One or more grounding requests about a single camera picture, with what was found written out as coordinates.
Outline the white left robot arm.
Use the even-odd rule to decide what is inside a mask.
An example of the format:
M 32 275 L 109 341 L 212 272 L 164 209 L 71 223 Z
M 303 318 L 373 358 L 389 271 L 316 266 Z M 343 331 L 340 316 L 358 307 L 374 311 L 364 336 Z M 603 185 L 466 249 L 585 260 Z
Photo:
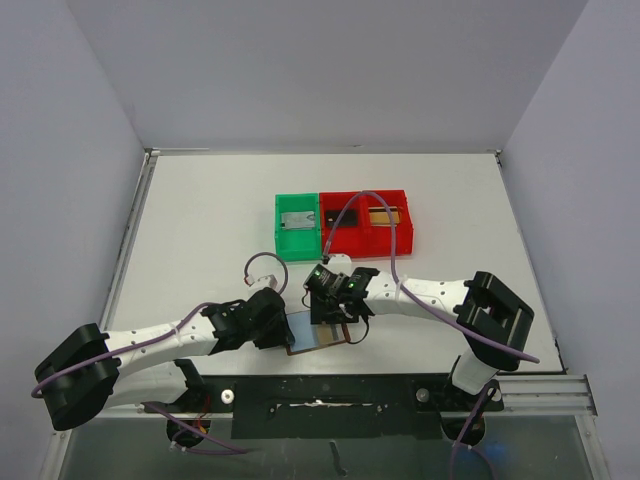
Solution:
M 69 430 L 113 405 L 116 388 L 139 372 L 248 342 L 258 349 L 281 347 L 291 337 L 285 301 L 269 287 L 247 300 L 204 302 L 179 321 L 143 329 L 102 331 L 85 324 L 36 367 L 31 396 L 45 402 L 55 430 Z

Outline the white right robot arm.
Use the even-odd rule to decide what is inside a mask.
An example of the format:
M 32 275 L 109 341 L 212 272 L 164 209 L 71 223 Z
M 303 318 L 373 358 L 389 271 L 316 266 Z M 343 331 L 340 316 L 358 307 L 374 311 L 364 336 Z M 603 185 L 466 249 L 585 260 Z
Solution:
M 448 402 L 469 408 L 481 390 L 523 361 L 539 359 L 524 352 L 534 319 L 532 308 L 495 275 L 478 271 L 470 280 L 433 281 L 400 278 L 376 268 L 351 274 L 316 265 L 304 282 L 316 323 L 367 322 L 374 316 L 400 315 L 439 320 L 462 333 L 468 349 L 456 360 L 445 384 Z

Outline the brown leather card holder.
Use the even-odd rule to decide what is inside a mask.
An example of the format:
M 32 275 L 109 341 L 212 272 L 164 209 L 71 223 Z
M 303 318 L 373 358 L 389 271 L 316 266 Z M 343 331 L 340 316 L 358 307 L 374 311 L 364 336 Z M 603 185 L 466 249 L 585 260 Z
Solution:
M 286 346 L 288 356 L 301 355 L 350 341 L 345 325 L 312 324 L 309 310 L 288 314 L 287 322 L 293 335 L 293 339 Z

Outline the striped gold card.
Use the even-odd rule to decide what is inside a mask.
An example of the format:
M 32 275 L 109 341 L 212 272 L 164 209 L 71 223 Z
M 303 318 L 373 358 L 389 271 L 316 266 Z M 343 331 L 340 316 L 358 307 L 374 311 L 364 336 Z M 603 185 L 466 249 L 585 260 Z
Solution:
M 346 343 L 348 331 L 341 324 L 321 324 L 316 327 L 317 343 L 320 347 L 328 347 Z

